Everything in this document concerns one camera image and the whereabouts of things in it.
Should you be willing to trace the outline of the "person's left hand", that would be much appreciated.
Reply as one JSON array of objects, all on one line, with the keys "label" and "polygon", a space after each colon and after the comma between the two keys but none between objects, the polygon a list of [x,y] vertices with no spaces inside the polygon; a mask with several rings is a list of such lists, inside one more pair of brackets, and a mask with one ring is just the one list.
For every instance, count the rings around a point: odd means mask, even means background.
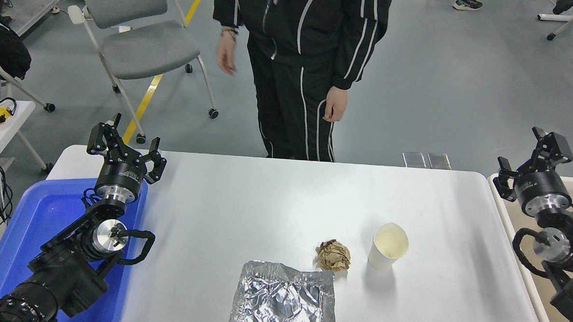
[{"label": "person's left hand", "polygon": [[326,109],[323,119],[327,122],[339,122],[348,106],[348,90],[332,86],[327,92]]}]

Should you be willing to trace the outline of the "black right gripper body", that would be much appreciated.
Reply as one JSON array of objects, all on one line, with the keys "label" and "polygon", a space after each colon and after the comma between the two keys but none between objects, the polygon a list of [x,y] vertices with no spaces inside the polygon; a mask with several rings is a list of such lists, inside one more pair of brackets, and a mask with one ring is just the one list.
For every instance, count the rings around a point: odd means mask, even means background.
[{"label": "black right gripper body", "polygon": [[555,170],[533,172],[516,179],[516,195],[522,209],[567,209],[572,205],[564,182]]}]

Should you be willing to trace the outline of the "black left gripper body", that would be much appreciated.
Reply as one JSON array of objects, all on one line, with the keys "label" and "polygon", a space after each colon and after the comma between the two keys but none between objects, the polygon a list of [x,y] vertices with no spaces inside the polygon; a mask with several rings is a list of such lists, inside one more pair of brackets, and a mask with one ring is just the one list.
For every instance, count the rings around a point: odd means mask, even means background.
[{"label": "black left gripper body", "polygon": [[105,156],[95,184],[95,190],[97,193],[103,193],[106,186],[118,186],[137,195],[140,193],[140,187],[146,173],[146,165],[142,162],[126,163]]}]

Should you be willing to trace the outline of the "person's right hand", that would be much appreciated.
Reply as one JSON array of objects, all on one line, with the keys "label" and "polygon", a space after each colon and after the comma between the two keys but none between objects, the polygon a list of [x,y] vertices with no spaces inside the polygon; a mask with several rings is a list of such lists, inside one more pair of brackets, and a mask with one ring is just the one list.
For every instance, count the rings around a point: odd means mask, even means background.
[{"label": "person's right hand", "polygon": [[216,61],[219,69],[228,75],[235,75],[235,48],[237,32],[232,29],[223,29],[216,49]]}]

